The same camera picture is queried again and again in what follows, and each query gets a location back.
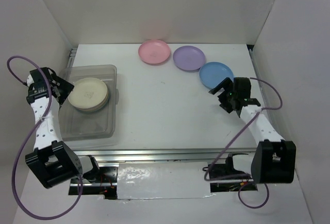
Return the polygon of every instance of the pink plate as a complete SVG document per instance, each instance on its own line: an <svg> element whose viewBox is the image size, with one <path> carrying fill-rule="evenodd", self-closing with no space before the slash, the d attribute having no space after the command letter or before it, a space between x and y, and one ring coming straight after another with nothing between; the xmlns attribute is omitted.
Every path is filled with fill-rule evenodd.
<svg viewBox="0 0 330 224"><path fill-rule="evenodd" d="M148 64L160 64L165 62L171 54L169 46L161 40L148 40L139 47L141 60Z"/></svg>

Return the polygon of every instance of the blue plate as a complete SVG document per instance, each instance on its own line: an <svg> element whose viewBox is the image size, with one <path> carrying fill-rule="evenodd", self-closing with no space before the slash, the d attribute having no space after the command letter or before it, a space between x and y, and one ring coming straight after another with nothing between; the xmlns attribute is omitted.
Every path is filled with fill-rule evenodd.
<svg viewBox="0 0 330 224"><path fill-rule="evenodd" d="M208 89L214 89L226 77L234 80L232 70L225 64L219 62L209 62L200 69L200 79L202 84Z"/></svg>

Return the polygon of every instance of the white tape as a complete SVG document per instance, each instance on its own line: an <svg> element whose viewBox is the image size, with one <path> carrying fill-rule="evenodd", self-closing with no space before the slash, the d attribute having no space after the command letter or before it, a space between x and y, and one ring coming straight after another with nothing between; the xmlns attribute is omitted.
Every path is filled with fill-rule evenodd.
<svg viewBox="0 0 330 224"><path fill-rule="evenodd" d="M204 181L206 162L119 164L118 199L204 198L211 196Z"/></svg>

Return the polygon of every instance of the white table surface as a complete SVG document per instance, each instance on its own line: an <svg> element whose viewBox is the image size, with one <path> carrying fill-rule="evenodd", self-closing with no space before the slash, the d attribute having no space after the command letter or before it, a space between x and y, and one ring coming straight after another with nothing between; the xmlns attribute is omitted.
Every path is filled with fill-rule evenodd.
<svg viewBox="0 0 330 224"><path fill-rule="evenodd" d="M241 204L237 192L216 193L212 197L195 199L105 200L101 196L82 196L78 205L64 217L52 221L35 220L21 209L14 224L312 224L299 181L292 184L271 184L269 202L258 210ZM21 200L35 214L53 216L62 213L74 202L68 196L69 182L51 189L42 187L29 172ZM258 192L243 192L250 205L265 199L261 185Z"/></svg>
<svg viewBox="0 0 330 224"><path fill-rule="evenodd" d="M114 137L101 141L69 142L71 147L100 148L220 148L242 127L233 113L218 107L216 97L207 94L197 73L185 73L172 61L162 66L142 63L139 45L80 45L74 66L109 64L118 68L120 101ZM172 51L181 45L170 45ZM208 61L221 61L236 76L255 76L245 45L197 45ZM252 96L262 102L258 84L252 82ZM255 146L249 132L234 147ZM295 176L292 184L270 184L270 200L258 210L243 206L236 192L216 193L208 198L105 200L82 196L64 217L47 223L146 224L146 223L248 223L311 224L306 202ZM29 172L21 200L33 213L52 216L66 210L76 196L68 196L69 182L44 189ZM265 198L258 192L243 192L251 205ZM14 224L45 223L18 209Z"/></svg>
<svg viewBox="0 0 330 224"><path fill-rule="evenodd" d="M169 44L172 53L185 44ZM235 76L255 77L246 45L193 44L207 62L228 65ZM243 127L236 113L219 107L218 98L208 94L198 72L177 68L172 56L159 66L139 59L139 44L79 45L73 66L113 64L118 69L119 103L116 128L111 138L68 142L72 149L180 149L223 148ZM263 105L256 81L252 97ZM256 143L246 131L233 148L253 148Z"/></svg>

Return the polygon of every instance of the black bracket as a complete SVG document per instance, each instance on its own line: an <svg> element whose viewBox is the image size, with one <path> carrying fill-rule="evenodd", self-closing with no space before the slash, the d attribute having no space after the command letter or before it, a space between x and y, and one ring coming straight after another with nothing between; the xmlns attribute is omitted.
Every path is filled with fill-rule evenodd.
<svg viewBox="0 0 330 224"><path fill-rule="evenodd" d="M41 70L51 85L52 95L56 98L57 102L61 106L73 90L74 86L71 83L58 77L55 71L53 71L51 68L43 67ZM33 70L30 71L30 75L34 82L29 86L28 96L26 97L27 102L31 104L38 98L49 97L47 85L40 72L38 70Z"/></svg>
<svg viewBox="0 0 330 224"><path fill-rule="evenodd" d="M251 164L255 183L291 183L296 147L292 141L259 142Z"/></svg>
<svg viewBox="0 0 330 224"><path fill-rule="evenodd" d="M214 95L221 89L224 91L218 96L220 107L228 113L235 110L240 117L243 107L261 106L256 98L251 98L251 83L246 77L235 77L234 82L227 77L209 93Z"/></svg>
<svg viewBox="0 0 330 224"><path fill-rule="evenodd" d="M96 181L97 174L100 173L100 169L98 167L96 159L93 156L88 156L88 157L91 160L93 168L92 168L92 170L84 173L83 178L87 179L89 182L94 182L94 181Z"/></svg>
<svg viewBox="0 0 330 224"><path fill-rule="evenodd" d="M80 159L64 142L54 141L51 146L36 148L25 156L25 162L45 188L83 173Z"/></svg>

